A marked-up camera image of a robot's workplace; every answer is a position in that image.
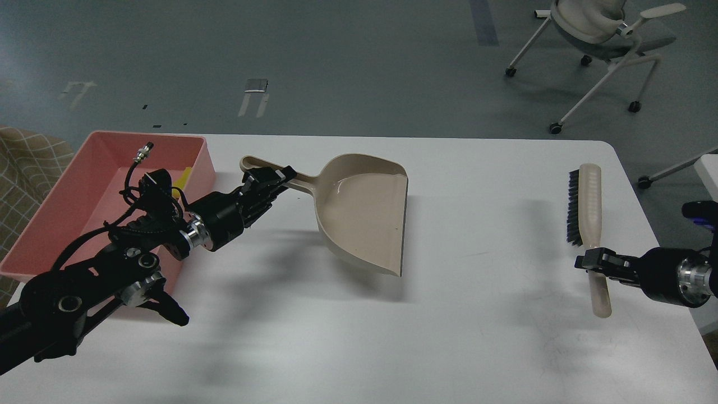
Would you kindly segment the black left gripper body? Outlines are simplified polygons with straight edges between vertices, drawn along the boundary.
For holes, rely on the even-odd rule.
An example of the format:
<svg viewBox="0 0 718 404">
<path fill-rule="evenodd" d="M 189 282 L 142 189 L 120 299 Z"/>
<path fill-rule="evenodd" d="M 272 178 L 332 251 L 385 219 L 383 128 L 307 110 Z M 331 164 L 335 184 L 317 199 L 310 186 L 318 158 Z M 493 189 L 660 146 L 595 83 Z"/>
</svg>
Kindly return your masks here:
<svg viewBox="0 0 718 404">
<path fill-rule="evenodd" d="M 223 194 L 213 191 L 188 205 L 208 234 L 202 245 L 216 251 L 242 235 L 272 207 L 278 186 L 240 186 Z"/>
</svg>

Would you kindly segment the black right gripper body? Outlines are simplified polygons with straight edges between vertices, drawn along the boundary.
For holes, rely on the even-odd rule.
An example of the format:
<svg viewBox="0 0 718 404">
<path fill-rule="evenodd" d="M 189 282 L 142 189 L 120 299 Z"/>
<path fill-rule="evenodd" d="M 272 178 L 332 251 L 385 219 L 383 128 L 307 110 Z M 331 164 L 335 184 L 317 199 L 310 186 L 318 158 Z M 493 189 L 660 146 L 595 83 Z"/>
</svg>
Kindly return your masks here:
<svg viewBox="0 0 718 404">
<path fill-rule="evenodd" d="M 697 309 L 710 300 L 710 265 L 694 250 L 656 247 L 643 256 L 621 256 L 628 266 L 612 280 L 638 287 L 653 301 Z"/>
</svg>

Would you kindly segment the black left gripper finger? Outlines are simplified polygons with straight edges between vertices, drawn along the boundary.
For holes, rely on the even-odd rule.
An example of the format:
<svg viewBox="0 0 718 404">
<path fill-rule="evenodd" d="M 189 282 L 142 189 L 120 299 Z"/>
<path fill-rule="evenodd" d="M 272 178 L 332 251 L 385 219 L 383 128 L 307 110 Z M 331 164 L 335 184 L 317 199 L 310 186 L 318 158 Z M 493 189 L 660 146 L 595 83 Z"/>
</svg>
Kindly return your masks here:
<svg viewBox="0 0 718 404">
<path fill-rule="evenodd" d="M 272 168 L 252 168 L 243 174 L 242 195 L 269 195 L 284 183 L 284 174 Z"/>
<path fill-rule="evenodd" d="M 274 174 L 274 179 L 272 179 L 270 187 L 272 194 L 281 194 L 291 189 L 291 182 L 297 177 L 297 172 L 292 166 L 273 168 L 272 173 Z"/>
</svg>

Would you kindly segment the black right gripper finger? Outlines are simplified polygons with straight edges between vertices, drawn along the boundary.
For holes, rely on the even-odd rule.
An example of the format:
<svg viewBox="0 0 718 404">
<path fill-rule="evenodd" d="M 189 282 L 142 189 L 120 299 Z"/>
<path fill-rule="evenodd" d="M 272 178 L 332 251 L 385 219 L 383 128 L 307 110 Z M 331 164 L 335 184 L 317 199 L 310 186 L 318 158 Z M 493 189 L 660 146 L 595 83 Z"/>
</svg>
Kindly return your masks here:
<svg viewBox="0 0 718 404">
<path fill-rule="evenodd" d="M 605 278 L 620 282 L 625 286 L 634 286 L 635 284 L 635 271 L 631 267 L 599 266 L 588 269 L 588 271 L 602 274 Z"/>
<path fill-rule="evenodd" d="M 631 267 L 631 262 L 635 258 L 629 255 L 619 255 L 617 252 L 605 248 L 597 247 L 586 250 L 584 255 L 576 257 L 574 267 L 577 269 L 591 269 L 599 266 L 625 266 Z"/>
</svg>

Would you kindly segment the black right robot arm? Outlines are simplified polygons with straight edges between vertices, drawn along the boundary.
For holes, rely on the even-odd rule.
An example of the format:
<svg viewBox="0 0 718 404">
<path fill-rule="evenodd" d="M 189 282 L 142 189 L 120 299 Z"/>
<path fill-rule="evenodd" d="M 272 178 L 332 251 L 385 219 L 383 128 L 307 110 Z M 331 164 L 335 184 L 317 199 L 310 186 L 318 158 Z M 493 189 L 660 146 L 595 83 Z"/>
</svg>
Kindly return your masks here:
<svg viewBox="0 0 718 404">
<path fill-rule="evenodd" d="M 711 245 L 702 250 L 659 246 L 643 256 L 626 256 L 598 247 L 577 256 L 574 266 L 638 287 L 653 301 L 697 309 L 716 296 L 716 214 L 715 200 L 682 205 L 684 218 L 713 235 Z"/>
</svg>

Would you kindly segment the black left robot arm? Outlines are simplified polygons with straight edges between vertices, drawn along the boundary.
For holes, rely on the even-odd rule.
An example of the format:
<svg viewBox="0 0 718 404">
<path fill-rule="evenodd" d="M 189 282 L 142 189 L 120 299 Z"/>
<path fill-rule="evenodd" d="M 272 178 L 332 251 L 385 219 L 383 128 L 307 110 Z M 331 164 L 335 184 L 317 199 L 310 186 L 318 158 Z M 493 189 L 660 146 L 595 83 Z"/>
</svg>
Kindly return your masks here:
<svg viewBox="0 0 718 404">
<path fill-rule="evenodd" d="M 21 363 L 73 356 L 85 336 L 119 307 L 153 310 L 184 327 L 189 315 L 165 291 L 163 246 L 178 261 L 198 246 L 217 251 L 250 228 L 297 177 L 291 166 L 249 169 L 227 194 L 213 191 L 190 204 L 166 169 L 131 186 L 153 143 L 137 151 L 120 194 L 128 209 L 73 240 L 45 273 L 2 309 L 2 374 Z"/>
</svg>

